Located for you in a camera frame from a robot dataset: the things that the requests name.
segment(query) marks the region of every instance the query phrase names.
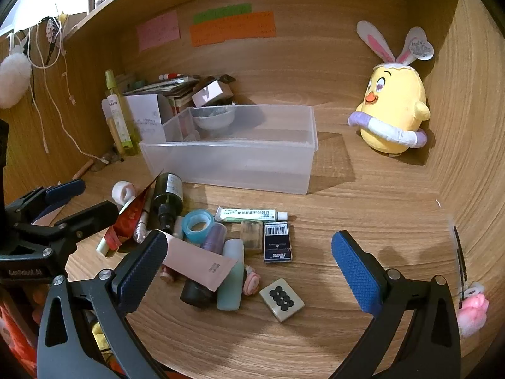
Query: plush toy tag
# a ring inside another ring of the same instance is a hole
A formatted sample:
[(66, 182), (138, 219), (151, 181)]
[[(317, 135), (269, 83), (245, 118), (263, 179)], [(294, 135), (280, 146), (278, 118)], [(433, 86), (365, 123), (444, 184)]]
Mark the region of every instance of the plush toy tag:
[(435, 54), (433, 46), (428, 41), (423, 41), (418, 38), (415, 38), (410, 42), (408, 50), (415, 58), (423, 61), (431, 59)]

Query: green bottle cap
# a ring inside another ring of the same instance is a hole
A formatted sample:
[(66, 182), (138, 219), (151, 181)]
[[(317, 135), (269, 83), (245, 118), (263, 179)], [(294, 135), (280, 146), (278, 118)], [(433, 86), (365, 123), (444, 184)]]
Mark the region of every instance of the green bottle cap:
[(108, 90), (117, 87), (116, 79), (114, 78), (114, 71), (112, 71), (111, 69), (105, 71), (105, 82), (107, 83)]

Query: mint green tube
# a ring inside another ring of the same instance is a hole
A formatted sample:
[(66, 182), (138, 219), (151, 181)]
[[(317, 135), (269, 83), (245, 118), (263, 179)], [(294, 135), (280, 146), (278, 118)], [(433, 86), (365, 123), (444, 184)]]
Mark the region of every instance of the mint green tube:
[(218, 309), (236, 311), (241, 306), (244, 285), (244, 242), (229, 239), (224, 243), (223, 256), (238, 260), (218, 288)]

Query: bolt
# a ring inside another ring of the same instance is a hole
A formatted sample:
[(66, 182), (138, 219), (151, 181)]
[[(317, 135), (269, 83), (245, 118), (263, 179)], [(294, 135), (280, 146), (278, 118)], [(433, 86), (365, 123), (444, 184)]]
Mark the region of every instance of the bolt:
[(391, 280), (398, 280), (398, 279), (400, 279), (401, 273), (400, 273), (400, 271), (397, 271), (396, 269), (388, 269), (387, 276)]
[(439, 284), (439, 285), (445, 285), (445, 278), (442, 276), (442, 275), (437, 275), (435, 277), (435, 280), (436, 282)]
[(65, 277), (63, 275), (58, 275), (56, 278), (52, 280), (52, 283), (54, 285), (61, 285), (63, 281), (65, 280)]
[(110, 276), (112, 275), (112, 271), (110, 269), (102, 269), (99, 273), (98, 273), (98, 277), (101, 279), (101, 280), (107, 280), (110, 278)]

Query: clear plastic bin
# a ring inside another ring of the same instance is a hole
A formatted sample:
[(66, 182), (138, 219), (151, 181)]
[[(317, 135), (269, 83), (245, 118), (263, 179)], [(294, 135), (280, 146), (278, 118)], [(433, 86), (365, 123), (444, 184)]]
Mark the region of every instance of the clear plastic bin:
[(307, 193), (318, 148), (310, 106), (186, 108), (163, 128), (166, 143), (140, 143), (153, 175), (172, 172), (183, 182)]

